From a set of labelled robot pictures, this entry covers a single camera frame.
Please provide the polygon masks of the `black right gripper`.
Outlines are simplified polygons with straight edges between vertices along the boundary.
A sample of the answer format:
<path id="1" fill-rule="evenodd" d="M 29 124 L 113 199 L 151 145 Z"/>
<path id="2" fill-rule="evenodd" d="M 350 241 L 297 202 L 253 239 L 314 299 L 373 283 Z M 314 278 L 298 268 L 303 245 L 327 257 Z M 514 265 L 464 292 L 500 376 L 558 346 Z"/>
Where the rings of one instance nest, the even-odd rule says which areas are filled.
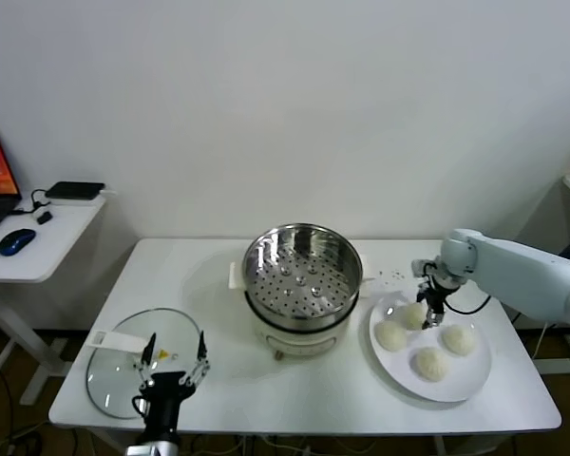
<path id="1" fill-rule="evenodd" d="M 449 306 L 447 298 L 456 292 L 456 281 L 451 278 L 440 278 L 434 275 L 424 275 L 418 287 L 416 301 L 425 301 L 428 305 L 426 319 L 422 329 L 438 327 L 442 324 L 445 311 Z"/>

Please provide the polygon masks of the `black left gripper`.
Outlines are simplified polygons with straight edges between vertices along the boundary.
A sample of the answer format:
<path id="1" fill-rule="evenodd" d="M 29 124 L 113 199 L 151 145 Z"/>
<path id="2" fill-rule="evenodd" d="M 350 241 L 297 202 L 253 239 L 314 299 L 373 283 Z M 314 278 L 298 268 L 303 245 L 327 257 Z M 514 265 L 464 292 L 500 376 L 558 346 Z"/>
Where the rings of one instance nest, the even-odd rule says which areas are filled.
<path id="1" fill-rule="evenodd" d="M 151 375 L 155 344 L 156 334 L 153 332 L 142 350 L 141 358 L 134 362 L 142 399 L 149 406 L 143 420 L 148 431 L 174 431 L 179 421 L 181 403 L 195 393 L 195 386 L 202 382 L 210 370 L 204 332 L 199 336 L 196 362 L 187 372 L 171 371 Z"/>

